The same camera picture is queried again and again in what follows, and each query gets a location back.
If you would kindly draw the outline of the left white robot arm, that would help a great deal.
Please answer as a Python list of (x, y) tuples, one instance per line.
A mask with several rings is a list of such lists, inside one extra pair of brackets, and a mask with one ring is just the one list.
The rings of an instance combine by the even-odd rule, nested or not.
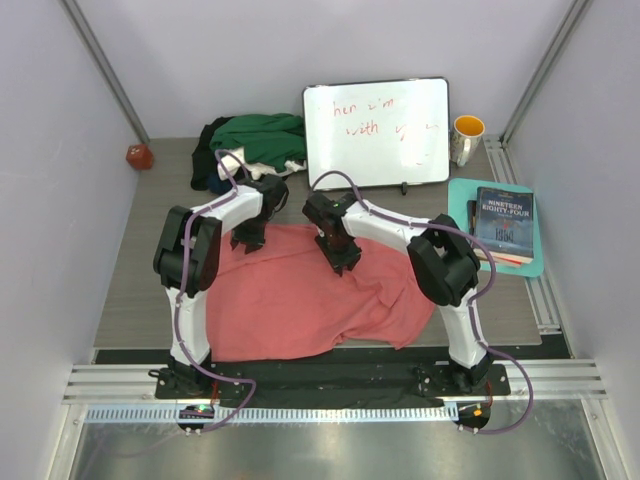
[(207, 204), (170, 209), (153, 260), (172, 309), (173, 340), (168, 365), (158, 374), (161, 384), (193, 399), (211, 391), (206, 300), (218, 274), (223, 237), (230, 234), (230, 245), (244, 246), (247, 254), (261, 249), (266, 225), (288, 195), (282, 178), (267, 175), (243, 180)]

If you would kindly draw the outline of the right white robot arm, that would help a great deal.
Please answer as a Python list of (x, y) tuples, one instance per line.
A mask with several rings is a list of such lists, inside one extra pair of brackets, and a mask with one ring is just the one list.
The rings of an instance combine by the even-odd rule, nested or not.
[(316, 243), (338, 275), (353, 270), (359, 262), (358, 238), (407, 255), (420, 291), (439, 307), (449, 342), (453, 386), (472, 395), (486, 385), (493, 358), (478, 319), (480, 261), (450, 216), (412, 220), (378, 210), (353, 193), (337, 201), (314, 193), (302, 212), (317, 227)]

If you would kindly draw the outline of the pink t shirt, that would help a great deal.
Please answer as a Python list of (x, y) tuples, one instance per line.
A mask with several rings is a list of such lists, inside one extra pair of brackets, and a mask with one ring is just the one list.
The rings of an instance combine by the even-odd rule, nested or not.
[(265, 246), (251, 253), (223, 239), (206, 301), (214, 360), (298, 359), (350, 339), (400, 349), (419, 337), (436, 306), (406, 255), (359, 238), (359, 262), (337, 274), (316, 235), (311, 225), (270, 225)]

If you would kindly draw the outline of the white dry-erase board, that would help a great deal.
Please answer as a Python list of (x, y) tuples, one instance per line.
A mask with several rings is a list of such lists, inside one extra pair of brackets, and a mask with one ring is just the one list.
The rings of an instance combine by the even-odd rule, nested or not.
[(334, 190), (449, 178), (449, 83), (443, 77), (315, 85), (302, 95), (309, 185)]

